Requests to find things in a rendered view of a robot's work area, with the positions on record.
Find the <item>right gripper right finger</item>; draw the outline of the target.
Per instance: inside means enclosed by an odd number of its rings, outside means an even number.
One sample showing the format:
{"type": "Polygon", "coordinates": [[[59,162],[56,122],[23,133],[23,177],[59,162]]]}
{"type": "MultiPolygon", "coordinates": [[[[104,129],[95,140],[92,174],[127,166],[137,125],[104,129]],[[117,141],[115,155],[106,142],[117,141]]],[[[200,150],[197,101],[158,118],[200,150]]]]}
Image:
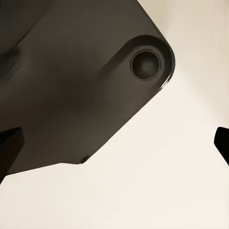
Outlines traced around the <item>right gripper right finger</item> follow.
{"type": "Polygon", "coordinates": [[[229,165],[229,129],[224,127],[218,127],[215,138],[214,145],[218,151],[222,154],[224,159],[229,165]]]}

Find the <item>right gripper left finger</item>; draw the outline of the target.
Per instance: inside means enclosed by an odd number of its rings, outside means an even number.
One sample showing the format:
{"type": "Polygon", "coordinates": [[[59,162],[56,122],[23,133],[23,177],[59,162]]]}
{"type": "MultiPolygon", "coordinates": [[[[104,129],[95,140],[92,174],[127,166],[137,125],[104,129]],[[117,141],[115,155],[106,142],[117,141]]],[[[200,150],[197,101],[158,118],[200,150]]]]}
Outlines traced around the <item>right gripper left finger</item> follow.
{"type": "Polygon", "coordinates": [[[0,132],[0,184],[25,145],[21,127],[0,132]]]}

